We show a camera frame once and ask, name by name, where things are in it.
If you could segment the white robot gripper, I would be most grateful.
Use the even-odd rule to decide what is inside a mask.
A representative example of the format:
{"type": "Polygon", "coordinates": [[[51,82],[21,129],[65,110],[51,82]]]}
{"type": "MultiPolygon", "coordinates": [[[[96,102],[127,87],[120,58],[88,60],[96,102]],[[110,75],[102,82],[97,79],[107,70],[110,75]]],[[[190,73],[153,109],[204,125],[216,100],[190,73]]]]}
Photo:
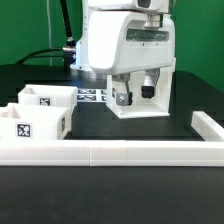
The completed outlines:
{"type": "Polygon", "coordinates": [[[118,106],[132,104],[129,72],[147,70],[141,95],[151,99],[160,76],[156,68],[171,66],[174,61],[173,21],[164,18],[161,28],[153,28],[145,27],[147,19],[146,14],[131,11],[96,11],[90,17],[89,64],[94,72],[113,75],[114,82],[125,86],[116,93],[118,106]]]}

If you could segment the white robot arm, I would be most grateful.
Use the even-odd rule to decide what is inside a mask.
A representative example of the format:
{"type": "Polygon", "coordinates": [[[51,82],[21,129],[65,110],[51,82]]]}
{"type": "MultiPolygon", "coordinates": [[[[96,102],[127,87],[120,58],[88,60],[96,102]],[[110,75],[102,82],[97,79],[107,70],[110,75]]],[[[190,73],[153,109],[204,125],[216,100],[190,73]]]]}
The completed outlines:
{"type": "Polygon", "coordinates": [[[175,26],[169,0],[84,0],[87,21],[72,65],[107,80],[107,105],[169,106],[175,26]]]}

